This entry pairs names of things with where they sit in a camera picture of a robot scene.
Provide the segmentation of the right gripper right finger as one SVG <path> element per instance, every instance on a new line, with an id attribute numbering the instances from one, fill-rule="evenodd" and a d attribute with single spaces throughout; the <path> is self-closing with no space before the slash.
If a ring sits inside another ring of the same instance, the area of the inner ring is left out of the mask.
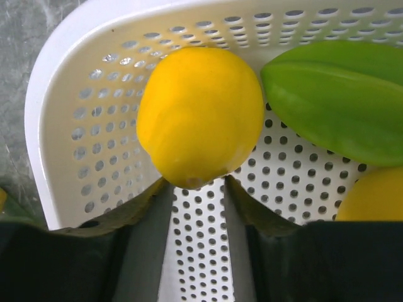
<path id="1" fill-rule="evenodd" d="M 224 181 L 236 301 L 401 301 L 402 223 L 300 226 Z"/>

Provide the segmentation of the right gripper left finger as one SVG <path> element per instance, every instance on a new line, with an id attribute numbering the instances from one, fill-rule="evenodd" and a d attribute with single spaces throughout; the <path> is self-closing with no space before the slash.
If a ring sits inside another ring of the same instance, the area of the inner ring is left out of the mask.
<path id="1" fill-rule="evenodd" d="M 1 222 L 2 301 L 157 301 L 173 204 L 159 179 L 76 228 Z"/>

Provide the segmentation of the yellow toy lemon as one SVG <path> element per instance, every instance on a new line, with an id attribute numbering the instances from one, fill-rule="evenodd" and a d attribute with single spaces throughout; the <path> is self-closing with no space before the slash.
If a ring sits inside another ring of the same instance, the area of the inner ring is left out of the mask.
<path id="1" fill-rule="evenodd" d="M 337 221 L 402 221 L 402 167 L 360 178 L 339 206 Z"/>

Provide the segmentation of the yellow toy pear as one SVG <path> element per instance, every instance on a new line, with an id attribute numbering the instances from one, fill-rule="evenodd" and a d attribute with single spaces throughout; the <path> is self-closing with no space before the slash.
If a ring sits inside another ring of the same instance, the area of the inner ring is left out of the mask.
<path id="1" fill-rule="evenodd" d="M 150 75 L 137 136 L 167 181 L 198 189 L 248 158 L 263 120 L 261 86 L 244 60 L 219 48 L 184 48 Z"/>

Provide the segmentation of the green toy leaf slice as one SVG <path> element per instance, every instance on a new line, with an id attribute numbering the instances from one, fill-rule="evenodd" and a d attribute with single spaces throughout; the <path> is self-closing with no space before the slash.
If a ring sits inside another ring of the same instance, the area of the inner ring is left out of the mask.
<path id="1" fill-rule="evenodd" d="M 314 145 L 380 167 L 402 164 L 402 50 L 323 41 L 261 69 L 271 109 Z"/>

